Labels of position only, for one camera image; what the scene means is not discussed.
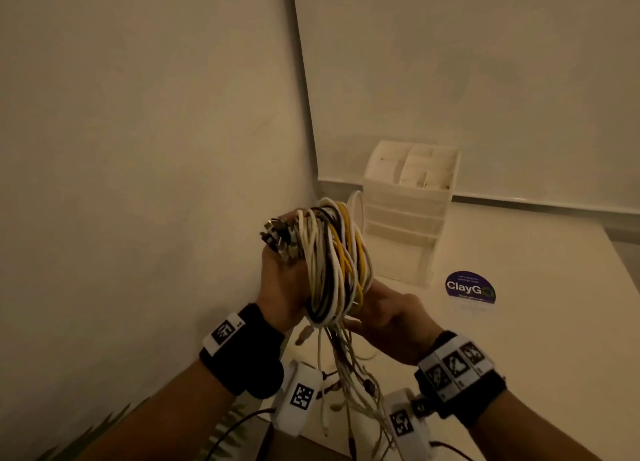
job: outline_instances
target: white plastic device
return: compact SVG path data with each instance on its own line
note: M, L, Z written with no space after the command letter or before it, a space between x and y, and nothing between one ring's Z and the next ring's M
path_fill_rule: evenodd
M427 422L424 418L418 419L411 408L414 398L411 389L402 389L385 395L382 400L403 461L425 461L433 457Z
M299 435L307 423L322 381L322 373L318 369L292 360L273 401L276 409L271 415L273 427L292 436Z
M459 167L455 148L378 143L364 174L360 220L352 207L377 275L428 285Z

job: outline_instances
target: white table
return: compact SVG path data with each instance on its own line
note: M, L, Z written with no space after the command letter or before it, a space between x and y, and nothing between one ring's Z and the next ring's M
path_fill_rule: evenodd
M445 279L472 271L489 280L497 301L453 298ZM488 206L452 203L427 290L382 279L420 297L445 328L464 333L486 350L509 389L528 406L605 460L628 461L640 452L640 296L602 227L592 221ZM316 336L300 347L294 330L283 363L316 364ZM374 349L358 338L356 351ZM417 392L415 368L383 353L367 362L382 392ZM333 370L326 337L323 370ZM327 400L339 402L341 392ZM263 408L270 400L263 403ZM319 402L302 435L348 454L345 413L328 411L322 434ZM476 460L483 457L454 418L428 418L434 438ZM356 415L359 459L370 457L377 426ZM390 451L388 460L399 459ZM459 460L440 449L438 460Z

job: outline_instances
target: forearm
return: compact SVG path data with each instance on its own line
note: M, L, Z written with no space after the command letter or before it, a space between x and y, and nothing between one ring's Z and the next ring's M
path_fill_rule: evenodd
M508 391L489 404L469 433L487 461L599 461Z
M190 461L234 399L196 360L92 443L78 461Z

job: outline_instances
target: white storage organizer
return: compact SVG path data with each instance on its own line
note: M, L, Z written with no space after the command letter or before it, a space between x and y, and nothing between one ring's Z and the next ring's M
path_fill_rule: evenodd
M455 148L378 143L364 175L362 215L352 206L377 275L428 285L459 166Z

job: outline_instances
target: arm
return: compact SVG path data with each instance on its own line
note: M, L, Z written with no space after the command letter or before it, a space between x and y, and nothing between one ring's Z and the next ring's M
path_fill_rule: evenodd
M407 365L422 360L443 329L420 300L374 281L352 332ZM598 461L598 458L537 415L512 393L498 395L469 429L489 461Z
M262 281L256 303L281 332L303 317L308 296L304 261L284 264L262 252ZM235 397L200 360L92 443L78 461L191 461L233 404Z

